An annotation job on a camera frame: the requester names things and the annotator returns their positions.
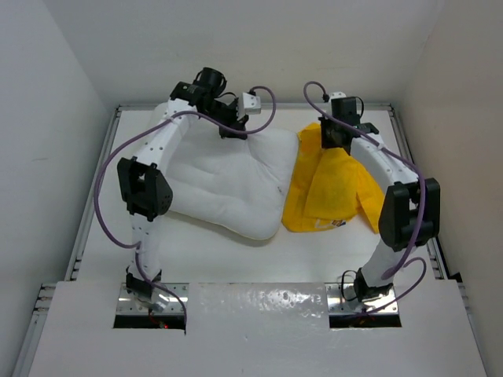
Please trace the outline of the yellow pillowcase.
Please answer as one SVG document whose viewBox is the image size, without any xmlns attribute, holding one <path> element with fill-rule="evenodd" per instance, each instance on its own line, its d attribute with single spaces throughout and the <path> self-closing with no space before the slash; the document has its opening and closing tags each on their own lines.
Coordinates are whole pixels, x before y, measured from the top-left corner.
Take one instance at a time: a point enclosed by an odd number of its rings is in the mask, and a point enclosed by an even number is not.
<svg viewBox="0 0 503 377">
<path fill-rule="evenodd" d="M 283 226 L 290 232 L 320 232 L 361 214 L 377 234 L 384 193 L 367 169 L 342 148 L 323 149 L 318 123 L 298 132 L 298 138 Z"/>
</svg>

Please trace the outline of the white pillow yellow edge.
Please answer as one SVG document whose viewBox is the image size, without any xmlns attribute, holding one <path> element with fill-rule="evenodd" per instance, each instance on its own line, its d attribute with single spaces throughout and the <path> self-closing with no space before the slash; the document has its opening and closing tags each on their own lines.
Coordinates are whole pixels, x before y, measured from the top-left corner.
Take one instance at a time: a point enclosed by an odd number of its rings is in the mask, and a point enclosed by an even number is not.
<svg viewBox="0 0 503 377">
<path fill-rule="evenodd" d="M 268 240 L 280 228 L 298 151 L 290 130 L 221 138 L 216 125 L 198 120 L 163 173 L 174 194 L 170 210 Z"/>
</svg>

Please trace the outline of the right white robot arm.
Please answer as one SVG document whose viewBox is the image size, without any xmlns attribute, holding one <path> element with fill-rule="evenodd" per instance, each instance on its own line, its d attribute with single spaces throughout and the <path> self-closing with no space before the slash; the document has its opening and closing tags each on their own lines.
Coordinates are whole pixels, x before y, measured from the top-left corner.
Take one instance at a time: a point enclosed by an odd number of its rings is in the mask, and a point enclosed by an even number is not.
<svg viewBox="0 0 503 377">
<path fill-rule="evenodd" d="M 372 123 L 362 122 L 358 97 L 332 93 L 322 98 L 330 106 L 330 114 L 319 119 L 322 147 L 345 150 L 384 194 L 378 211 L 380 241 L 356 272 L 351 296 L 369 301 L 387 294 L 409 256 L 439 234 L 440 185 L 392 152 Z"/>
</svg>

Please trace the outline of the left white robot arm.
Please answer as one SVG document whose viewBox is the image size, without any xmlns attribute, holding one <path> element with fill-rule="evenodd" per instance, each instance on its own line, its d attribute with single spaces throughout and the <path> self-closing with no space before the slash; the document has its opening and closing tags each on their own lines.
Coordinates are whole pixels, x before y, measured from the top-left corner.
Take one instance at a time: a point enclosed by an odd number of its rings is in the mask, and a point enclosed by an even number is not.
<svg viewBox="0 0 503 377">
<path fill-rule="evenodd" d="M 127 205 L 136 245 L 133 260 L 127 267 L 126 286 L 143 298 L 152 296 L 149 284 L 160 281 L 158 247 L 153 231 L 156 218 L 166 214 L 173 200 L 173 191 L 163 172 L 189 128 L 200 119 L 198 115 L 180 115 L 197 111 L 220 124 L 219 136 L 245 140 L 248 116 L 238 116 L 239 100 L 230 104 L 219 100 L 226 88 L 226 77 L 220 71 L 205 67 L 191 83 L 179 82 L 173 89 L 161 118 L 169 123 L 153 133 L 129 159 L 117 164 L 119 188 Z"/>
</svg>

